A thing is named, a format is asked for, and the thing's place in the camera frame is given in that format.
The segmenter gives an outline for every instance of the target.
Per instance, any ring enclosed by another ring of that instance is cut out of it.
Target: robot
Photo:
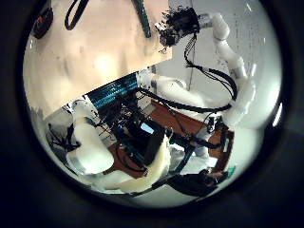
[[[247,114],[249,107],[256,96],[256,85],[252,77],[246,74],[244,61],[228,45],[227,38],[230,33],[229,26],[224,21],[220,13],[204,13],[197,15],[193,9],[178,8],[163,14],[165,21],[157,23],[155,27],[160,34],[160,42],[166,47],[176,45],[180,39],[193,34],[186,50],[184,58],[188,67],[194,67],[208,77],[215,78],[229,89],[232,99],[229,104],[219,106],[220,101],[210,100],[203,95],[198,95],[188,91],[183,80],[156,75],[149,70],[142,70],[136,73],[138,87],[132,92],[141,92],[160,101],[170,108],[187,110],[191,113],[210,113],[207,127],[201,129],[195,136],[181,137],[173,130],[159,127],[157,124],[144,118],[137,107],[128,102],[125,98],[117,96],[120,105],[124,105],[129,113],[124,113],[123,118],[118,121],[107,122],[112,125],[116,138],[124,139],[126,134],[122,130],[124,126],[130,130],[134,124],[141,127],[143,124],[153,126],[152,133],[148,137],[147,150],[143,155],[142,164],[146,169],[145,176],[134,179],[123,171],[113,171],[107,175],[102,173],[112,166],[114,159],[111,153],[103,145],[96,132],[95,112],[92,112],[92,105],[86,101],[77,101],[73,104],[73,127],[74,137],[79,143],[79,147],[66,154],[66,160],[70,169],[78,175],[92,176],[98,175],[97,180],[92,184],[93,189],[107,194],[121,194],[137,197],[154,191],[161,186],[168,184],[175,190],[179,189],[178,183],[196,184],[196,188],[204,186],[205,191],[192,196],[206,196],[212,192],[216,185],[223,181],[220,178],[212,177],[205,170],[198,170],[194,174],[182,174],[182,169],[187,165],[190,155],[194,151],[196,157],[208,157],[208,148],[216,148],[208,142],[215,130],[233,129]],[[229,68],[230,76],[214,70],[212,68],[197,66],[188,60],[188,54],[197,41],[197,33],[203,29],[213,30],[213,42],[216,50],[222,59],[225,60]],[[148,87],[157,89],[158,94],[148,90]],[[170,171],[172,165],[173,144],[183,144],[184,157],[180,165]]]

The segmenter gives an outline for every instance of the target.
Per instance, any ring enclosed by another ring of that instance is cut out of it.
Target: white robotic arm
[[[237,98],[231,101],[229,105],[231,108],[221,113],[223,122],[230,128],[235,127],[241,119],[247,114],[250,104],[256,95],[256,85],[252,77],[246,74],[244,61],[241,56],[236,54],[228,45],[227,38],[230,33],[229,26],[223,20],[220,13],[202,14],[197,16],[199,22],[199,29],[213,29],[213,41],[216,49],[222,59],[227,63],[230,71],[230,77],[237,85]],[[166,28],[160,24],[156,24],[156,28],[161,34],[161,41],[163,44],[169,42],[168,34],[172,34],[172,30],[176,29],[176,24],[173,27]],[[187,91],[181,80],[169,79],[163,76],[150,75],[145,79],[139,77],[140,84],[146,84],[155,87],[164,99],[182,103],[185,105],[199,106],[199,107],[216,107],[219,102],[212,101],[207,96],[201,96],[191,91]]]

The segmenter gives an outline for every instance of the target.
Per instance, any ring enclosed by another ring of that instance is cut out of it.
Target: cable
[[[87,4],[88,0],[80,0],[78,8],[76,9],[75,15],[73,17],[73,20],[72,20],[71,23],[69,23],[68,22],[69,15],[72,12],[72,10],[74,9],[77,2],[78,2],[78,0],[74,0],[74,2],[69,7],[69,9],[66,13],[65,27],[66,27],[67,30],[73,30],[75,28],[76,24],[78,23],[78,21],[80,20],[81,16],[84,13],[84,10],[86,8],[86,4]]]
[[[163,106],[166,107],[168,109],[168,111],[170,112],[170,114],[175,118],[175,120],[177,121],[178,125],[180,126],[180,130],[182,131],[182,133],[184,134],[188,134],[184,128],[184,126],[181,124],[180,119],[178,118],[178,116],[176,115],[176,113],[168,106],[168,104],[163,103]]]
[[[115,153],[116,153],[116,157],[117,157],[118,161],[119,161],[124,167],[126,167],[127,169],[130,169],[130,170],[132,170],[132,171],[134,171],[134,172],[138,172],[138,173],[142,172],[143,170],[141,170],[141,169],[134,169],[134,168],[132,168],[130,165],[128,165],[128,163],[126,162],[125,156],[123,157],[123,159],[121,159],[120,153],[119,153],[119,151],[118,151],[119,147],[120,147],[120,144],[117,142],[117,144],[116,144],[116,146],[115,146]]]
[[[195,65],[188,59],[188,55],[189,55],[190,51],[194,48],[196,42],[197,42],[197,34],[195,33],[194,36],[189,41],[189,43],[187,44],[184,54],[183,54],[184,59],[187,63],[186,67],[196,68],[201,73],[203,73],[205,76],[207,76],[208,78],[220,82],[228,90],[232,99],[235,101],[237,99],[237,95],[238,95],[238,88],[237,88],[235,81],[231,77],[229,77],[227,74],[225,74],[221,71],[218,71],[218,70],[215,70],[212,68],[206,68],[206,67]],[[213,76],[211,73],[218,75],[220,78],[223,78],[227,82],[220,80],[219,78]]]
[[[189,111],[194,111],[194,112],[198,112],[198,113],[205,113],[205,112],[220,112],[220,111],[225,111],[228,110],[231,105],[227,104],[225,106],[222,107],[217,107],[217,108],[203,108],[203,107],[196,107],[196,106],[191,106],[191,105],[187,105],[187,104],[180,104],[180,103],[176,103],[176,102],[172,102],[169,100],[166,100],[162,97],[159,97],[158,95],[150,92],[149,90],[142,88],[142,87],[137,87],[135,88],[133,91],[135,92],[141,92],[142,94],[153,98],[154,100],[157,100],[161,103],[166,103],[169,106],[175,107],[177,109],[184,109],[184,110],[189,110]]]

